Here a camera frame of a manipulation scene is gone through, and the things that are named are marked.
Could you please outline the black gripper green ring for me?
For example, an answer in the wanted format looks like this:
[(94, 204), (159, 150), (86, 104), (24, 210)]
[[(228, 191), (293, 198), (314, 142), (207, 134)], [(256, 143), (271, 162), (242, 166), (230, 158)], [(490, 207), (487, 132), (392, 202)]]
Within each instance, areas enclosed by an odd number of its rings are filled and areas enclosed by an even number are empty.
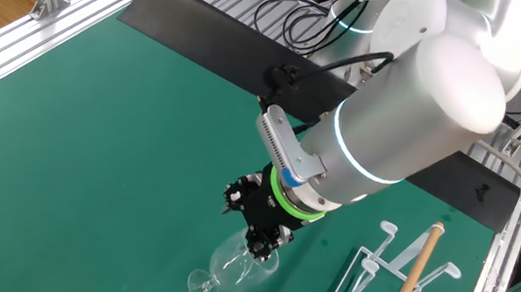
[(293, 240), (292, 231), (325, 217), (325, 212), (306, 212), (285, 198), (278, 172), (271, 163), (262, 171), (241, 176), (224, 189), (222, 214), (243, 211), (249, 229), (249, 253), (260, 262), (268, 261), (278, 248)]

